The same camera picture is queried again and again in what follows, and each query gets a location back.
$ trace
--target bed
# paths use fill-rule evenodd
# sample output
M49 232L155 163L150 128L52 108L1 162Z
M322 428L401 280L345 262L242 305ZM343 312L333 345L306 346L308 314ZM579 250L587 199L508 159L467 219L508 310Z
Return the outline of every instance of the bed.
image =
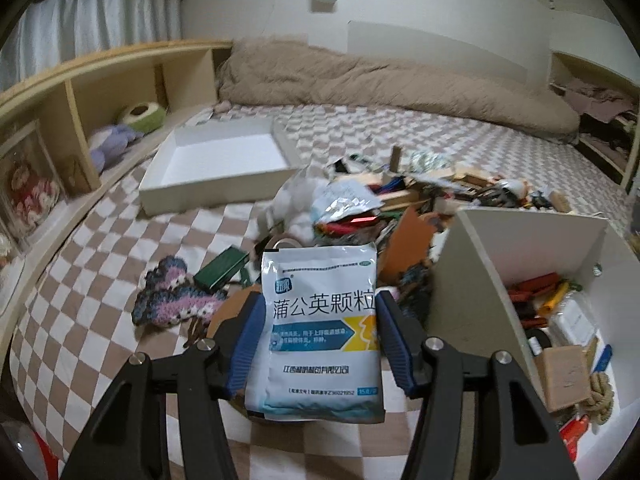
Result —
M302 159L327 164L353 152L383 162L391 147L431 149L534 188L562 189L581 214L603 212L622 231L623 191L572 146L506 126L391 107L239 106L216 120L272 116ZM92 407L134 351L152 358L182 352L187 324L136 332L130 320L140 275L167 254L195 272L230 244L245 249L264 204L229 204L147 219L137 186L150 159L115 184L78 224L31 291L10 348L18 400L57 457L68 457ZM252 424L225 402L222 414L241 479L399 478L419 406L405 399L383 364L386 421L373 426L328 422ZM175 398L167 402L174 478L182 457Z

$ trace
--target gray panel on wall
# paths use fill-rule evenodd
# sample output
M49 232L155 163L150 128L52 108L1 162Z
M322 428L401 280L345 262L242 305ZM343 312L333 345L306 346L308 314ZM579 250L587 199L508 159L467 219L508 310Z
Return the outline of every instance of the gray panel on wall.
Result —
M527 82L527 69L493 52L415 28L351 21L347 52L430 64L452 72Z

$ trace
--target white box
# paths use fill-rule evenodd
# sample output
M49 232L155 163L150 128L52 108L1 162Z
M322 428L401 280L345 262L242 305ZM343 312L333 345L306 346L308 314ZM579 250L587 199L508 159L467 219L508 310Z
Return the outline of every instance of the white box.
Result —
M146 214L273 198L302 161L272 119L209 121L176 128L140 183Z
M600 276L594 275L596 264ZM608 221L519 210L460 211L434 267L427 329L460 351L489 356L508 350L540 394L540 378L504 285L553 271L584 287L600 348L606 343L613 348L607 369L615 391L613 414L580 439L575 464L582 480L595 480L640 416L640 263Z

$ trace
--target braided rope knot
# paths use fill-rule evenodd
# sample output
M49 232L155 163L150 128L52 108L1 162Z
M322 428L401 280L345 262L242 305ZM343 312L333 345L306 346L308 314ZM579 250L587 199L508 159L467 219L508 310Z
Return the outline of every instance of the braided rope knot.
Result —
M604 372L594 372L589 377L589 382L591 395L580 405L589 413L593 422L604 424L610 419L613 410L613 389L609 376Z

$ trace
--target metal screw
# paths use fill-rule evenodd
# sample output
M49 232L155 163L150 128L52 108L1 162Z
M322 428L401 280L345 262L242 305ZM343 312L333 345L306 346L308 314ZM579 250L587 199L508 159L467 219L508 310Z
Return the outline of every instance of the metal screw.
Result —
M213 339L210 339L208 337L206 337L204 339L201 339L200 341L198 341L196 343L196 346L198 347L198 350L202 350L203 352L208 352L215 345L216 345L216 342L213 341Z
M444 341L438 337L428 337L424 341L424 345L429 349L437 352L438 350L442 350L444 348Z
M498 361L501 365L508 365L511 362L511 354L506 350L498 350L495 353L495 360Z
M131 354L129 356L129 364L138 366L145 362L146 356L143 352L136 352L135 354Z

